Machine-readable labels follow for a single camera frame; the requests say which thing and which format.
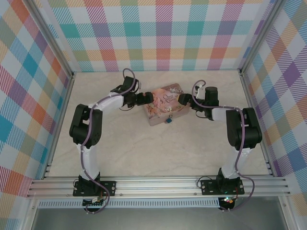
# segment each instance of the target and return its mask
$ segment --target beige floor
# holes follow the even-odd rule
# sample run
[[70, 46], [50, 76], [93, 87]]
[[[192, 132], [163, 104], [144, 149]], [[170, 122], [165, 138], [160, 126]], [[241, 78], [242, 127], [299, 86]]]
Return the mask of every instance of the beige floor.
[[[136, 72], [142, 91], [179, 83], [184, 92], [195, 81], [219, 90], [221, 105], [247, 107], [236, 71], [147, 71]], [[123, 81], [121, 73], [78, 73], [71, 93], [50, 176], [77, 176], [80, 158], [69, 136], [76, 105], [90, 104], [106, 96]], [[105, 116], [103, 135], [97, 146], [101, 175], [215, 175], [224, 164], [230, 145], [226, 125], [195, 116], [194, 111], [170, 124], [149, 126], [142, 107]], [[258, 145], [241, 171], [267, 174]]]

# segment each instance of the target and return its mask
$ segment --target purple cable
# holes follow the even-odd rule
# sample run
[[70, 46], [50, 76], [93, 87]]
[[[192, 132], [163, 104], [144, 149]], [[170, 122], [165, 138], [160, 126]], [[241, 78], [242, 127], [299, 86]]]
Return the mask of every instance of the purple cable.
[[83, 162], [83, 152], [84, 152], [84, 151], [83, 151], [83, 148], [84, 148], [84, 146], [86, 145], [88, 139], [90, 138], [91, 131], [92, 131], [92, 115], [93, 115], [93, 110], [94, 110], [94, 108], [95, 108], [99, 103], [103, 102], [104, 100], [106, 100], [106, 99], [108, 99], [108, 98], [110, 98], [110, 97], [121, 96], [121, 95], [123, 95], [123, 94], [125, 94], [125, 93], [127, 93], [127, 92], [130, 92], [130, 91], [132, 90], [132, 88], [134, 87], [134, 83], [135, 83], [135, 74], [134, 74], [134, 72], [133, 72], [131, 69], [125, 68], [125, 69], [123, 69], [123, 77], [124, 77], [124, 78], [125, 78], [125, 71], [126, 71], [126, 70], [129, 70], [129, 71], [132, 73], [132, 75], [133, 75], [133, 82], [132, 82], [131, 87], [130, 87], [129, 89], [127, 89], [126, 91], [121, 92], [121, 93], [119, 93], [119, 94], [114, 94], [114, 95], [110, 95], [110, 96], [108, 96], [108, 97], [104, 97], [103, 99], [100, 99], [97, 103], [95, 103], [95, 104], [93, 105], [93, 107], [91, 108], [91, 111], [90, 111], [90, 117], [89, 117], [89, 123], [88, 123], [88, 133], [87, 133], [86, 139], [84, 140], [84, 142], [83, 142], [82, 145], [80, 146], [80, 150], [81, 150], [81, 166], [82, 166], [82, 169], [83, 169], [85, 175], [86, 175], [93, 183], [95, 183], [96, 185], [98, 185], [99, 187], [101, 187], [102, 189], [104, 189], [104, 190], [106, 191], [106, 193], [107, 193], [107, 201], [106, 201], [105, 205], [103, 205], [103, 206], [102, 206], [100, 209], [98, 209], [96, 212], [90, 212], [90, 211], [87, 209], [87, 207], [88, 207], [88, 205], [87, 205], [87, 206], [85, 207], [85, 210], [87, 211], [87, 213], [96, 214], [96, 213], [98, 213], [98, 212], [101, 212], [103, 209], [105, 209], [105, 207], [108, 205], [108, 203], [109, 203], [109, 201], [110, 201], [110, 193], [109, 193], [109, 191], [107, 190], [107, 188], [104, 187], [102, 184], [96, 182], [96, 181], [87, 173], [87, 171], [86, 171], [86, 169], [85, 169], [85, 167], [84, 167], [84, 162]]
[[250, 177], [247, 177], [247, 176], [242, 175], [242, 174], [239, 172], [239, 170], [238, 170], [238, 162], [239, 162], [239, 158], [240, 158], [240, 156], [241, 156], [241, 153], [242, 153], [242, 150], [243, 150], [243, 147], [244, 147], [244, 139], [245, 139], [244, 116], [243, 116], [242, 110], [241, 110], [240, 108], [238, 108], [238, 107], [231, 107], [231, 106], [205, 106], [205, 105], [202, 105], [202, 104], [198, 103], [198, 102], [196, 101], [196, 99], [195, 99], [195, 96], [194, 96], [194, 90], [195, 90], [195, 87], [197, 86], [197, 84], [198, 84], [199, 82], [203, 82], [203, 85], [202, 85], [202, 86], [205, 86], [205, 85], [206, 85], [206, 82], [205, 82], [204, 80], [198, 80], [198, 81], [195, 82], [195, 84], [193, 85], [193, 88], [192, 88], [192, 98], [193, 98], [193, 101], [194, 101], [198, 106], [203, 107], [203, 108], [208, 108], [208, 109], [215, 109], [215, 108], [235, 109], [235, 110], [239, 111], [240, 116], [241, 116], [241, 122], [242, 122], [242, 141], [241, 141], [241, 145], [240, 145], [240, 149], [239, 149], [238, 156], [236, 157], [235, 170], [236, 170], [236, 173], [238, 173], [238, 175], [239, 175], [240, 177], [243, 177], [243, 178], [245, 178], [245, 179], [250, 180], [250, 181], [252, 182], [252, 184], [253, 184], [253, 187], [252, 187], [252, 190], [251, 190], [251, 192], [250, 192], [248, 198], [247, 198], [241, 205], [239, 205], [239, 206], [233, 208], [232, 211], [234, 211], [234, 210], [236, 210], [236, 209], [242, 207], [244, 204], [246, 204], [246, 203], [250, 200], [251, 196], [253, 195], [253, 193], [254, 193], [254, 191], [255, 191], [255, 182], [254, 182], [254, 180], [251, 179]]

